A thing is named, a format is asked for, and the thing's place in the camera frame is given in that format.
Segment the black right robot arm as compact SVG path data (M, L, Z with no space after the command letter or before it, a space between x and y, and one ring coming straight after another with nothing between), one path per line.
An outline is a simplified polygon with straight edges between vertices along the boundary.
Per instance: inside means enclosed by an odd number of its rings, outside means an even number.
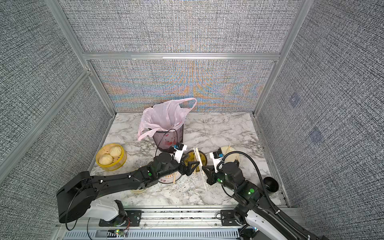
M273 202L258 186L246 180L234 162L224 164L221 170L214 166L203 166L209 185L221 184L234 191L238 202L234 209L235 219L262 232L271 240L326 240L300 226Z

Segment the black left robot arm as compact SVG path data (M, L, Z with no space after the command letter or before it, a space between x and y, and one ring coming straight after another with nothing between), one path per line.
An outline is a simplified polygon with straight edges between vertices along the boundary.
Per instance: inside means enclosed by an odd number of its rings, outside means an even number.
M91 176L88 171L81 172L57 192L59 222L67 224L87 216L121 226L127 222L122 202L115 200L100 204L96 202L98 198L127 190L147 189L156 185L160 178L175 172L190 176L198 166L199 162L185 164L168 153L161 153L146 166L126 174Z

